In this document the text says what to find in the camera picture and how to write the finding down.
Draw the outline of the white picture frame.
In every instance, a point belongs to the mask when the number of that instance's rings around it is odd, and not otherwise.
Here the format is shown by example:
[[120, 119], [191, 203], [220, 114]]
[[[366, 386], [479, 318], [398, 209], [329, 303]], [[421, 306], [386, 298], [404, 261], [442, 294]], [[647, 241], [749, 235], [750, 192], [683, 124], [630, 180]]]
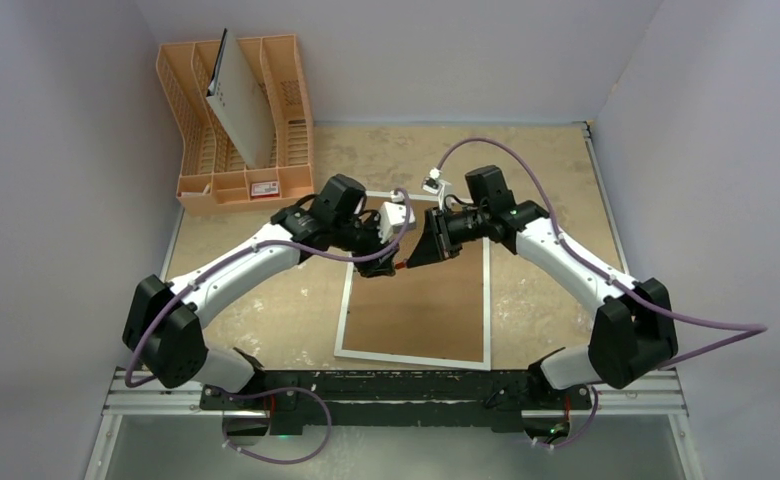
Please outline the white picture frame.
[[334, 354], [429, 368], [492, 366], [490, 244], [392, 277], [346, 272]]

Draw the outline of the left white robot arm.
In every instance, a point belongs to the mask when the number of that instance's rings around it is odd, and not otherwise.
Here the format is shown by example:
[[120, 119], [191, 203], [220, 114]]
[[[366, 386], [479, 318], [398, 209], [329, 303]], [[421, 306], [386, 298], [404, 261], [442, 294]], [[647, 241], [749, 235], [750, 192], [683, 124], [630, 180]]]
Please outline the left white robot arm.
[[143, 365], [167, 388], [194, 381], [224, 390], [238, 408], [258, 405], [261, 364], [237, 348], [211, 345], [206, 326], [255, 287], [313, 257], [351, 263], [365, 277], [394, 275], [399, 243], [415, 223], [410, 197], [397, 188], [379, 209], [367, 208], [366, 198], [361, 183], [336, 174], [208, 264], [170, 280], [141, 280], [122, 334], [131, 352], [126, 386], [142, 386], [133, 372]]

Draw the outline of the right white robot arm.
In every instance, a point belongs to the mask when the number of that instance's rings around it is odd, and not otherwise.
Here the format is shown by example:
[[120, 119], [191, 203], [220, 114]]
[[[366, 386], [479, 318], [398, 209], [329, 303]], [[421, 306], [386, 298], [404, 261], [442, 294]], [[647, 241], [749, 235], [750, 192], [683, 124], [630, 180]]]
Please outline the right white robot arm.
[[580, 384], [622, 389], [677, 354], [663, 284], [640, 282], [582, 246], [571, 246], [570, 236], [555, 228], [544, 208], [515, 200], [498, 167], [472, 170], [465, 181], [471, 199], [454, 210], [450, 183], [440, 170], [429, 172], [423, 188], [439, 204], [425, 211], [422, 236], [404, 264], [440, 263], [458, 256], [464, 244], [487, 238], [541, 268], [593, 314], [587, 345], [562, 348], [531, 365], [527, 392], [535, 404], [550, 407]]

